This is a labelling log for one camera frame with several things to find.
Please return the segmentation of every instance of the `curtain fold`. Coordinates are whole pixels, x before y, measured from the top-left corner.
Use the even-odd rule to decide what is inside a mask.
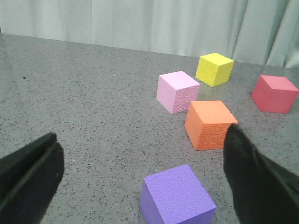
[[[2,0],[3,33],[299,68],[298,0]]]

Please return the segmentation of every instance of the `cube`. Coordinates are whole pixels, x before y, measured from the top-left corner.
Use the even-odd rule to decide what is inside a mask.
[[[185,129],[195,150],[222,149],[232,123],[238,121],[222,101],[192,101]]]
[[[298,94],[286,77],[261,75],[251,96],[260,111],[288,113]]]
[[[196,78],[211,87],[228,82],[234,61],[218,53],[199,58]]]
[[[199,83],[183,71],[160,75],[157,100],[171,113],[187,111],[197,99]]]
[[[147,224],[209,224],[216,205],[183,165],[144,178],[140,209]]]

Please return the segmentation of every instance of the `gray speckled surface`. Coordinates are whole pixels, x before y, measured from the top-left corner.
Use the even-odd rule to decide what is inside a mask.
[[[0,156],[53,131],[65,174],[42,224],[144,224],[143,177],[189,164],[217,204],[213,224],[238,223],[222,150],[195,151],[187,112],[156,100],[158,76],[195,77],[198,58],[0,35]],[[250,93],[260,74],[299,71],[235,63],[230,81],[201,82],[198,100],[222,100],[260,151],[299,175],[299,100],[289,114],[259,112]]]

